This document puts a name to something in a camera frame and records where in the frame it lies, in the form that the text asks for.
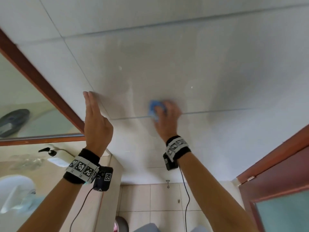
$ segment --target blue sponge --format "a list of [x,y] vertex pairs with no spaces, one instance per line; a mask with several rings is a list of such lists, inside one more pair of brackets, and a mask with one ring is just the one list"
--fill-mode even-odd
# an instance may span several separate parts
[[151,116],[156,122],[159,120],[159,117],[157,116],[157,113],[155,112],[155,107],[160,106],[166,112],[166,107],[164,104],[158,100],[151,100],[149,103],[149,111],[148,115]]

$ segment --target wire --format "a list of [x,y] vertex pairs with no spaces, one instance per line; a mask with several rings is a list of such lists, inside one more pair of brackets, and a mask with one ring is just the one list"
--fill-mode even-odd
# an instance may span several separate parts
[[84,200],[84,202],[83,202],[82,207],[80,208],[80,210],[79,210],[79,212],[77,213],[76,217],[73,219],[73,221],[72,221],[72,223],[71,223],[71,225],[70,225],[70,232],[71,232],[71,229],[72,229],[73,222],[75,221],[75,219],[76,219],[77,216],[79,215],[80,211],[82,210],[82,208],[83,208],[83,206],[84,206],[84,204],[85,204],[85,202],[86,202],[86,199],[87,199],[89,193],[90,193],[92,190],[93,190],[93,188],[92,188],[92,189],[88,192],[88,194],[86,195],[86,198],[85,198],[85,200]]
[[187,232],[187,208],[188,208],[188,205],[189,205],[189,203],[190,203],[190,196],[189,196],[189,193],[188,193],[188,191],[187,191],[186,184],[184,183],[184,179],[183,179],[183,175],[182,175],[182,171],[181,171],[180,167],[179,167],[179,170],[180,170],[180,173],[181,173],[181,176],[182,176],[182,181],[183,181],[183,184],[184,184],[184,188],[186,189],[187,195],[188,195],[188,197],[189,197],[189,201],[188,201],[188,204],[187,204],[187,206],[186,206],[186,211],[185,211],[185,213],[184,213],[184,221],[185,221],[185,223],[186,223],[186,232]]

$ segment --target wooden door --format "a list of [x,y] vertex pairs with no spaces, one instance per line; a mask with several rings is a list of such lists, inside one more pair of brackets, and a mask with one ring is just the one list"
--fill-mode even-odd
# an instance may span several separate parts
[[309,147],[243,183],[239,190],[260,232],[282,231],[281,226],[284,231],[309,231]]

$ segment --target soap dispenser bottle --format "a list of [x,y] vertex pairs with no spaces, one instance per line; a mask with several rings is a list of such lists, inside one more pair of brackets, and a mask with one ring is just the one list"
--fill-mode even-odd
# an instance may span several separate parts
[[70,163],[74,160],[74,156],[69,154],[67,151],[61,149],[55,150],[46,147],[42,150],[39,150],[39,152],[48,152],[48,155],[50,155],[51,158],[48,158],[47,160],[49,162],[52,162],[53,164],[56,164],[59,167],[68,167]]

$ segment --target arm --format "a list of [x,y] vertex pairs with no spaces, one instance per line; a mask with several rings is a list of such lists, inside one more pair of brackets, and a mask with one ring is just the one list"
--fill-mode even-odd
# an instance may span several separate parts
[[[159,106],[155,108],[159,121],[154,125],[166,143],[169,138],[177,136],[177,120],[181,111],[177,105],[169,101],[165,101],[164,105],[166,113]],[[214,232],[257,232],[246,211],[191,152],[183,155],[178,164]]]
[[[84,92],[86,101],[86,149],[101,157],[112,140],[113,126],[103,116],[92,93]],[[61,229],[82,184],[61,179],[40,206],[17,232],[57,232]]]

